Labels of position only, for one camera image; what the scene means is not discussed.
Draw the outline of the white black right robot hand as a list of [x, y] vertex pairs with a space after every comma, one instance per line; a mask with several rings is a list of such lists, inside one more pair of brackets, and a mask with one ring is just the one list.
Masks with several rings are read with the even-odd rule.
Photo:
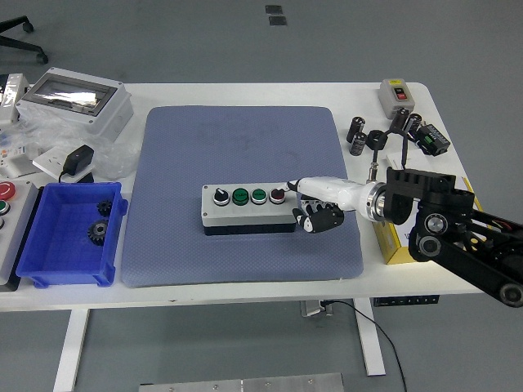
[[313, 199], [307, 207], [293, 209], [296, 222], [311, 234], [338, 227], [344, 221], [344, 212], [356, 211], [372, 219], [367, 205], [371, 189], [372, 185], [326, 176], [304, 177], [284, 185], [284, 191]]

